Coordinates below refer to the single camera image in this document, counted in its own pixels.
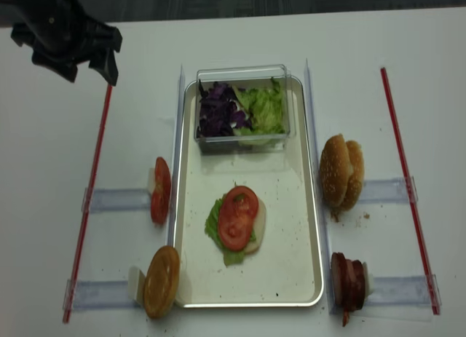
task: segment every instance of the red tomato slice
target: red tomato slice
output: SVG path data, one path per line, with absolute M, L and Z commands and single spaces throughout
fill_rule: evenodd
M 157 157 L 155 163 L 155 189 L 151 198 L 151 218 L 154 223 L 163 224 L 167 220 L 172 180 L 167 162 Z
M 257 196 L 248 187 L 229 191 L 218 214 L 218 235 L 227 248 L 239 251 L 248 244 L 258 207 Z
M 259 209 L 259 200 L 254 191 L 247 186 L 235 186 L 226 195 L 222 207 L 228 210 L 228 214 L 245 213 L 254 219 Z

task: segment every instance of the red rod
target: red rod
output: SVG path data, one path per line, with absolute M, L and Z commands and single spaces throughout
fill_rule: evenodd
M 92 195 L 92 191 L 94 190 L 95 178 L 97 177 L 100 149 L 102 148 L 103 132 L 105 131 L 105 123 L 107 121 L 108 109 L 110 108 L 110 97 L 112 88 L 112 86 L 107 85 L 107 93 L 105 96 L 105 102 L 103 103 L 102 118 L 100 119 L 99 134 L 97 136 L 97 143 L 95 144 L 94 160 L 92 162 L 89 184 L 87 185 L 87 193 L 86 198 L 84 200 L 84 208 L 82 211 L 81 228 L 79 230 L 78 244 L 76 245 L 76 252 L 74 254 L 73 271 L 71 272 L 70 294 L 68 296 L 68 301 L 66 302 L 66 306 L 69 307 L 69 309 L 66 309 L 65 313 L 63 314 L 64 324 L 68 324 L 68 322 L 70 321 L 71 304 L 73 303 L 73 292 L 76 280 L 78 278 L 79 261 L 81 260 L 82 245 L 84 243 L 84 236 L 86 234 L 87 219 L 89 218 L 89 196 Z
M 401 141 L 400 127 L 398 126 L 398 119 L 396 117 L 395 105 L 393 104 L 392 91 L 390 90 L 390 84 L 388 82 L 387 70 L 385 68 L 380 69 L 382 75 L 382 81 L 384 83 L 385 96 L 387 97 L 388 110 L 390 117 L 392 118 L 393 132 L 395 133 L 396 145 L 398 147 L 398 154 L 400 155 L 401 168 L 403 169 L 403 175 L 406 180 L 406 189 L 408 195 L 411 198 L 413 185 L 408 169 L 408 162 L 406 161 L 405 150 L 403 148 L 403 142 Z M 421 251 L 422 265 L 424 267 L 424 273 L 427 277 L 427 286 L 429 288 L 430 300 L 432 301 L 432 311 L 434 315 L 440 315 L 440 304 L 437 294 L 434 290 L 432 281 L 432 270 L 430 269 L 429 257 L 427 256 L 427 248 L 425 247 L 424 235 L 422 235 L 421 220 L 419 218 L 419 212 L 417 210 L 416 200 L 410 201 L 411 213 L 414 220 L 414 228 L 416 229 L 417 242 L 419 243 L 419 250 Z

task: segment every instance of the plastic container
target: plastic container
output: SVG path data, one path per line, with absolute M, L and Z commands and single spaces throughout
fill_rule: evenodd
M 284 133 L 270 135 L 202 137 L 198 132 L 200 125 L 199 86 L 196 89 L 196 117 L 194 125 L 194 139 L 204 154 L 229 154 L 238 152 L 268 152 L 280 151 L 286 146 L 287 139 L 295 134 L 293 115 L 293 96 L 291 79 L 284 65 L 254 66 L 248 68 L 226 68 L 200 70 L 197 72 L 197 83 L 202 83 L 204 90 L 208 90 L 214 82 L 226 82 L 240 89 L 272 88 L 272 81 L 280 83 L 283 89 L 283 127 Z

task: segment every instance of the sesame seed bun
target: sesame seed bun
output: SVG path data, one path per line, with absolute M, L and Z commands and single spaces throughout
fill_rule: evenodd
M 166 315 L 175 300 L 180 278 L 180 257 L 175 248 L 161 247 L 152 258 L 144 281 L 144 309 L 156 319 Z
M 344 142 L 343 135 L 333 136 L 322 151 L 319 172 L 328 206 L 338 211 L 351 209 L 363 190 L 364 158 L 360 145 L 354 140 Z

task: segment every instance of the white table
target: white table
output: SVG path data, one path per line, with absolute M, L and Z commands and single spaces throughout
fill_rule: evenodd
M 141 310 L 73 313 L 63 325 L 106 84 L 85 66 L 69 84 L 33 66 L 31 50 L 0 31 L 0 334 L 459 336 L 466 315 L 465 21 L 459 8 L 118 25 L 124 41 L 108 116 L 114 129 L 128 115 L 173 119 L 180 64 L 187 80 L 199 68 L 270 63 L 301 75 L 308 58 L 316 105 L 357 97 L 368 74 L 387 67 L 442 314 L 431 322 L 355 317 L 345 329 L 328 315 L 325 297 L 312 309 L 174 309 L 159 322 Z M 373 100 L 368 92 L 362 98 Z

